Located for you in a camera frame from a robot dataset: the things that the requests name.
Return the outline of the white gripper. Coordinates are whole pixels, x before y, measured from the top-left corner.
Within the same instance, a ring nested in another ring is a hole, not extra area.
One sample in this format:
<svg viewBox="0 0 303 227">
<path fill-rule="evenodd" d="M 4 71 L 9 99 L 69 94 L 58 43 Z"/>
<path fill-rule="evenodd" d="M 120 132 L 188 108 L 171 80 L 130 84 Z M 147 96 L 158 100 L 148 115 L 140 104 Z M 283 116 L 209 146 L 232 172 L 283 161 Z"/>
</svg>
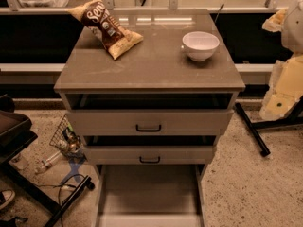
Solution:
<svg viewBox="0 0 303 227">
<path fill-rule="evenodd" d="M 280 9 L 262 24 L 270 32 L 286 29 L 287 8 Z M 259 115 L 267 121 L 284 118 L 303 96 L 303 55 L 297 54 L 282 64 L 282 71 L 274 91 L 269 90 L 262 101 Z"/>
</svg>

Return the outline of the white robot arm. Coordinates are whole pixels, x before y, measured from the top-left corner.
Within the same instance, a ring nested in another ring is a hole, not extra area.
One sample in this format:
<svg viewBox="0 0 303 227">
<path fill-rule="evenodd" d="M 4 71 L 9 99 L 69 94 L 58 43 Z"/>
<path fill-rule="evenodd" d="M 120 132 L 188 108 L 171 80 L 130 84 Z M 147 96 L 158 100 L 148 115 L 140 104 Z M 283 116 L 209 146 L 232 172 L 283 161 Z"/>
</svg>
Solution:
<svg viewBox="0 0 303 227">
<path fill-rule="evenodd" d="M 276 61 L 259 115 L 264 120 L 283 118 L 303 96 L 303 0 L 294 0 L 266 19 L 264 30 L 281 33 L 282 46 L 293 55 Z"/>
</svg>

